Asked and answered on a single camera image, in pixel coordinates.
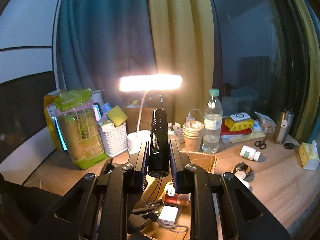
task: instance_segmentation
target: black key fob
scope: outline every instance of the black key fob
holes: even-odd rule
[[[295,146],[293,143],[285,143],[284,144],[284,148],[287,150],[293,150],[295,147],[297,147],[297,146]]]

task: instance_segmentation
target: wooden table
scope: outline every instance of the wooden table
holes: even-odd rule
[[[319,225],[320,218],[320,168],[315,171],[302,169],[298,150],[286,150],[271,138],[261,150],[258,162],[240,157],[243,145],[254,147],[257,139],[243,143],[222,145],[217,153],[216,174],[233,171],[236,164],[245,162],[253,169],[246,180],[252,193],[288,229],[292,239],[308,239]],[[129,157],[124,152],[114,158],[114,163],[126,163]],[[56,151],[34,172],[28,182],[41,179],[41,188],[64,195],[86,173],[100,174],[104,162],[85,171],[71,162],[67,153]]]

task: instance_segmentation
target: water bottle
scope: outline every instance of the water bottle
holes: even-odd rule
[[[209,94],[212,99],[208,102],[204,113],[202,150],[206,153],[216,153],[219,149],[222,124],[222,106],[218,99],[218,89],[210,89]]]

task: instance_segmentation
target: pill bottle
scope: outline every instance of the pill bottle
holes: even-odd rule
[[[261,152],[257,152],[256,149],[244,145],[241,149],[240,156],[250,161],[258,161]]]

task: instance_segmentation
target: silver bolt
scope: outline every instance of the silver bolt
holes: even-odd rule
[[[88,173],[84,176],[84,179],[85,180],[93,180],[95,177],[95,174],[94,173]]]
[[[225,172],[225,173],[223,173],[223,177],[225,179],[233,179],[234,176],[231,172]]]
[[[193,164],[193,163],[189,163],[186,165],[186,169],[189,171],[194,171],[197,169],[197,165]]]
[[[124,171],[128,171],[128,170],[131,170],[133,168],[133,165],[131,163],[125,163],[125,164],[122,164],[122,169]]]

